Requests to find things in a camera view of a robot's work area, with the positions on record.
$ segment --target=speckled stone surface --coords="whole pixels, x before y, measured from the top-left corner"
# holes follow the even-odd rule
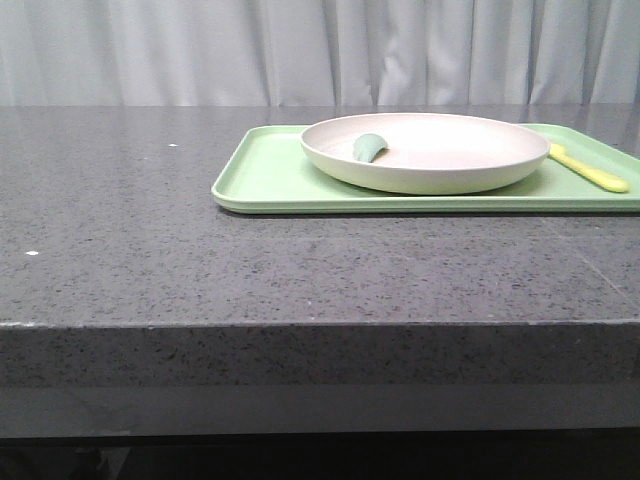
[[[640,156],[638,105],[413,110]],[[639,215],[216,205],[248,129],[369,111],[0,109],[0,386],[637,382]]]

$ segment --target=tray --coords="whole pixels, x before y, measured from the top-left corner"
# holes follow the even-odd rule
[[[515,184],[468,195],[416,196],[370,190],[318,170],[300,146],[306,125],[249,130],[211,191],[222,207],[246,214],[366,212],[614,212],[640,211],[640,161],[559,125],[523,124],[568,152],[629,182],[611,193],[549,158]]]

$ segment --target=yellow utensil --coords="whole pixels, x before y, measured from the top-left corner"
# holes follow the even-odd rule
[[[629,183],[626,180],[570,157],[562,145],[552,143],[549,156],[605,190],[616,193],[629,191]]]

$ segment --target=white plate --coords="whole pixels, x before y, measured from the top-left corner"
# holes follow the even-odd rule
[[[364,133],[389,148],[373,163],[353,158]],[[387,192],[455,195],[503,187],[531,174],[549,141],[525,127],[487,118],[436,113],[372,113],[307,127],[302,148],[339,180]]]

